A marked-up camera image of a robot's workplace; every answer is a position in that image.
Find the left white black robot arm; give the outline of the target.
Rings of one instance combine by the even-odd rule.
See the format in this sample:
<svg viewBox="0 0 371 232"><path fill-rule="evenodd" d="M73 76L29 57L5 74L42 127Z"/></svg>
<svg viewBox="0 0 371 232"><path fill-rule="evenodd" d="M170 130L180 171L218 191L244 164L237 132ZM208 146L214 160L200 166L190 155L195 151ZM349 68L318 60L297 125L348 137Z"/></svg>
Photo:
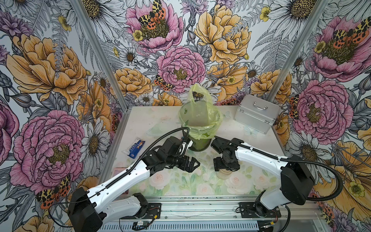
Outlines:
<svg viewBox="0 0 371 232"><path fill-rule="evenodd" d="M143 217L148 202L142 194L135 193L123 201L117 201L117 197L166 168L192 173L200 166L194 157L185 155L192 144L190 138L171 136L161 146L148 147L141 158L113 178L87 190L75 190L67 211L74 231L96 232L103 224L119 218Z"/></svg>

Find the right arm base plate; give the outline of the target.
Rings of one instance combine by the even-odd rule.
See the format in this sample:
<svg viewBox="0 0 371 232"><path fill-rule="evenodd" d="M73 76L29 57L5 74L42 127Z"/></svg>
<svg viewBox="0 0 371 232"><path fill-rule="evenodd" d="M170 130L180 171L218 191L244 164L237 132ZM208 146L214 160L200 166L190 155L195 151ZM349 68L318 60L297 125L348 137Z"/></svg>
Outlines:
<svg viewBox="0 0 371 232"><path fill-rule="evenodd" d="M278 207L269 210L261 204L254 202L240 202L239 206L235 209L237 214L242 218L280 218L281 212Z"/></svg>

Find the clear plastic rice jar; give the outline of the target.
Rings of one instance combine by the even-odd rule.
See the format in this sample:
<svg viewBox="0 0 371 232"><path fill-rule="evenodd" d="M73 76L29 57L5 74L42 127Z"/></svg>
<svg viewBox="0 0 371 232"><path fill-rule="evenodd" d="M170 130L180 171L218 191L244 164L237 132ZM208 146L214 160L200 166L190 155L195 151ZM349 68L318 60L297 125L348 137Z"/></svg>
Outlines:
<svg viewBox="0 0 371 232"><path fill-rule="evenodd" d="M219 171L216 172L216 176L221 179L221 180L227 180L231 177L232 171L227 170L227 169L220 169Z"/></svg>

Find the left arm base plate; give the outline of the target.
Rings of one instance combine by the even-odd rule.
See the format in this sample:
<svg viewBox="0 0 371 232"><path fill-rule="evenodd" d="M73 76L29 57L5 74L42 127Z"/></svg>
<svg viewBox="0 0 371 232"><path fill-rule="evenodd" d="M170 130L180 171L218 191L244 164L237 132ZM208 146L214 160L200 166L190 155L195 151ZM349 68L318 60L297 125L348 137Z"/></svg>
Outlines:
<svg viewBox="0 0 371 232"><path fill-rule="evenodd" d="M161 215L161 203L149 203L148 206L142 207L139 212L134 216L126 216L121 219L156 219L160 218Z"/></svg>

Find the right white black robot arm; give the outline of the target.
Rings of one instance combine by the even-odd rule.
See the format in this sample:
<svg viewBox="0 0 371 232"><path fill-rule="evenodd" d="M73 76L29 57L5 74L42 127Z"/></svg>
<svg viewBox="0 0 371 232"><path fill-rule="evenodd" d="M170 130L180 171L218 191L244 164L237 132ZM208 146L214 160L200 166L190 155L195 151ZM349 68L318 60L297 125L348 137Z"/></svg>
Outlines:
<svg viewBox="0 0 371 232"><path fill-rule="evenodd" d="M273 190L262 191L247 212L264 218L279 205L293 203L302 206L308 201L314 186L314 177L302 159L295 157L289 161L285 156L278 156L259 150L243 140L227 140L216 136L211 143L219 157L214 159L215 171L225 169L236 172L240 162L247 162L274 175L280 184Z"/></svg>

